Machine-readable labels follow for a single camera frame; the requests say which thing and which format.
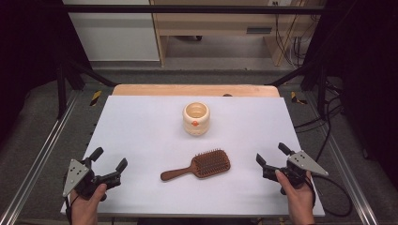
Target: white table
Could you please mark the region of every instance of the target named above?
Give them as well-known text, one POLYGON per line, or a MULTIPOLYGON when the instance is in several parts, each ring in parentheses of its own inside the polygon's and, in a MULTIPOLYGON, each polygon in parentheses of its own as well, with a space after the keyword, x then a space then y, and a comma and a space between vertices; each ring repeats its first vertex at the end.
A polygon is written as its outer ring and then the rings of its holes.
MULTIPOLYGON (((272 217, 288 215, 287 199, 278 183, 262 177, 255 156, 285 166, 278 143, 301 150, 281 97, 110 96, 84 157, 104 149, 93 163, 98 175, 113 172, 122 158, 129 162, 122 185, 99 205, 103 216, 272 217), (211 111, 210 130, 200 137, 182 127, 183 107, 193 101, 211 111), (161 181, 162 172, 188 167, 196 154, 214 148, 225 150, 230 171, 161 181)), ((314 215, 324 216, 318 199, 314 215)))

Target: hand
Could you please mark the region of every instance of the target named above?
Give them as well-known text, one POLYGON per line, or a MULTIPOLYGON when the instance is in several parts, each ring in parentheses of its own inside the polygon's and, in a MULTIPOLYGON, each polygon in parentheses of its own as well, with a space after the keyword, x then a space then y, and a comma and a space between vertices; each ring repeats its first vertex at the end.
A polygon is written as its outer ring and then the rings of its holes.
POLYGON ((105 191, 106 185, 99 185, 89 200, 78 196, 75 190, 70 193, 71 202, 77 198, 71 206, 73 225, 97 225, 97 207, 105 191))
MULTIPOLYGON (((314 224, 313 192, 310 187, 304 184, 301 188, 295 189, 282 172, 277 170, 275 173, 279 183, 286 192, 289 204, 289 215, 293 224, 314 224)), ((307 177, 311 181, 310 172, 307 172, 307 177)))

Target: hairbrush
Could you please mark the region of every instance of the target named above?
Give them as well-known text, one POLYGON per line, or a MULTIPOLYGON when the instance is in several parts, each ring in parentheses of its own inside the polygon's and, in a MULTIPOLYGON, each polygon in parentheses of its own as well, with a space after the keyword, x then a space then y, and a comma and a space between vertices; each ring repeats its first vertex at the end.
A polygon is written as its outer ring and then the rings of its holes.
POLYGON ((209 177, 218 173, 223 173, 231 168, 228 156, 221 149, 214 149, 196 155, 191 166, 161 173, 161 180, 168 181, 185 173, 193 173, 198 178, 209 177))

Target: floor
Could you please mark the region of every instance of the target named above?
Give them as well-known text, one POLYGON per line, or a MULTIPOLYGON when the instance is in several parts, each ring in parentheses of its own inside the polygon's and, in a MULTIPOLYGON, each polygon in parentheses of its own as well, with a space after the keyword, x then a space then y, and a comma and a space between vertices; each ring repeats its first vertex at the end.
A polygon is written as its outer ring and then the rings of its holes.
MULTIPOLYGON (((117 83, 250 84, 273 82, 294 69, 286 62, 280 67, 274 67, 266 44, 259 37, 203 37, 201 41, 194 37, 172 37, 168 49, 163 67, 159 62, 93 62, 93 68, 117 83)), ((104 96, 112 93, 112 88, 104 87, 89 77, 84 76, 84 80, 87 86, 83 92, 69 92, 69 99, 74 99, 75 102, 66 124, 54 120, 57 115, 57 93, 56 83, 51 82, 32 90, 16 122, 14 132, 1 144, 0 180, 2 184, 3 181, 8 181, 8 184, 1 191, 0 210, 4 212, 2 219, 15 219, 4 224, 62 224, 60 221, 65 223, 65 216, 59 212, 62 199, 55 197, 62 185, 54 184, 54 181, 59 181, 63 176, 64 170, 60 167, 64 168, 70 158, 83 156, 90 141, 90 133, 94 131, 100 117, 105 97, 102 97, 95 107, 88 107, 87 102, 91 101, 93 93, 98 89, 102 90, 104 96), (48 135, 55 127, 61 128, 62 132, 48 140, 48 135), (32 165, 40 164, 40 157, 43 157, 41 166, 33 167, 32 165)), ((300 80, 301 78, 297 77, 279 88, 281 95, 286 99, 295 125, 316 116, 311 104, 315 102, 314 93, 301 92, 298 86, 300 80), (304 105, 292 102, 292 92, 297 93, 298 99, 307 100, 309 103, 304 105)), ((361 156, 360 144, 344 116, 337 114, 333 121, 333 136, 329 139, 327 155, 321 158, 321 162, 329 165, 329 169, 336 173, 339 184, 347 185, 348 181, 348 184, 359 188, 360 191, 351 193, 355 209, 349 216, 328 215, 320 218, 317 223, 398 224, 398 218, 394 213, 398 206, 396 190, 383 176, 376 162, 361 156), (349 165, 350 170, 339 171, 339 167, 336 167, 339 163, 343 166, 349 165)), ((310 132, 299 131, 298 139, 303 149, 315 154, 325 134, 325 126, 316 127, 310 132)), ((330 189, 328 186, 328 183, 319 183, 320 188, 326 189, 323 193, 325 204, 333 212, 344 212, 344 195, 341 195, 340 190, 330 189)), ((264 222, 280 224, 279 218, 265 219, 264 222)), ((133 223, 130 219, 123 218, 116 221, 116 224, 133 223)))

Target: cabinet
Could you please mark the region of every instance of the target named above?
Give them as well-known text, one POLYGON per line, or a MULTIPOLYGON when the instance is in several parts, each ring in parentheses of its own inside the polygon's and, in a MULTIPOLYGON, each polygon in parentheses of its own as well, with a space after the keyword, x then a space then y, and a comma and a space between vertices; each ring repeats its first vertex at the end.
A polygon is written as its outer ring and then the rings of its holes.
MULTIPOLYGON (((63 0, 64 4, 149 5, 147 0, 63 0)), ((159 61, 149 13, 70 13, 88 59, 159 61)))

